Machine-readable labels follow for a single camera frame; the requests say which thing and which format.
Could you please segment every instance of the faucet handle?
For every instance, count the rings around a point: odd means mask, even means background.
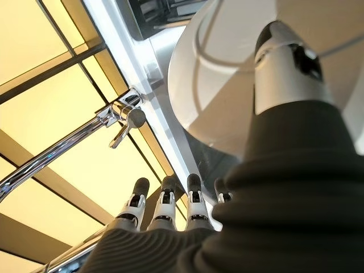
[[[129,133],[130,127],[128,124],[124,125],[120,122],[121,130],[120,132],[115,136],[115,138],[110,142],[109,147],[115,149],[119,146],[120,142],[124,139],[124,137]]]
[[[118,147],[120,142],[125,138],[132,128],[140,128],[146,121],[146,115],[143,111],[137,108],[133,108],[127,114],[124,123],[119,123],[122,125],[120,132],[115,136],[115,138],[110,142],[109,147],[115,149]]]

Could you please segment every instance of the robotic hand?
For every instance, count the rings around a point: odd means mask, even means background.
[[[162,181],[154,216],[146,231],[140,231],[149,182],[140,178],[130,199],[92,251],[80,272],[174,272],[179,254],[201,243],[215,231],[210,223],[198,175],[187,178],[188,204],[185,231],[175,227],[176,180],[167,176]],[[220,196],[231,197],[223,181],[217,183]]]

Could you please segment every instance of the ceiling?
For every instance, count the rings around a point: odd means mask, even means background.
[[[2,179],[93,118],[128,84],[81,1],[1,1],[0,13]],[[150,181],[148,197],[155,196],[173,170],[151,129],[134,129],[110,149],[119,130],[99,129],[0,203],[0,226],[9,231],[0,237],[1,272],[30,272],[102,228],[140,177]],[[181,199],[177,206],[183,230],[187,210]]]

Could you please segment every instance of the black fingertip pad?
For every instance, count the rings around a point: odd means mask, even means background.
[[[149,191],[149,180],[145,177],[139,178],[134,185],[133,194],[144,195],[147,198]]]
[[[197,174],[192,173],[187,177],[187,189],[188,192],[198,192],[201,190],[201,180]]]
[[[220,193],[227,193],[228,189],[225,186],[224,180],[222,178],[216,178],[215,183],[215,192],[218,196]]]
[[[161,191],[164,192],[166,189],[171,192],[176,192],[176,179],[173,176],[166,176],[162,181]]]

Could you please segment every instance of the chrome faucet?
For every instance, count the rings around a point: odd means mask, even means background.
[[[121,130],[109,145],[111,148],[116,148],[128,134],[130,129],[140,128],[145,123],[145,113],[137,108],[142,103],[143,100],[140,94],[134,88],[130,88],[124,95],[118,97],[115,101],[98,111],[96,117],[65,136],[39,155],[34,156],[1,180],[0,202],[17,186],[21,185],[21,183],[32,177],[35,173],[50,164],[50,162],[102,126],[110,127],[112,124],[119,122],[122,125]]]

